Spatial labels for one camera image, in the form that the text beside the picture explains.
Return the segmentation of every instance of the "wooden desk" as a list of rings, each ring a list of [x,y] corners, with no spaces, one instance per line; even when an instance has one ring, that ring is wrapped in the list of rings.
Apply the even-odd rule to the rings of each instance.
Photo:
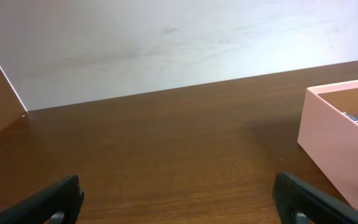
[[[279,171],[341,198],[296,142],[305,88],[354,79],[358,62],[31,111],[0,133],[0,210],[76,173],[78,223],[278,223]]]

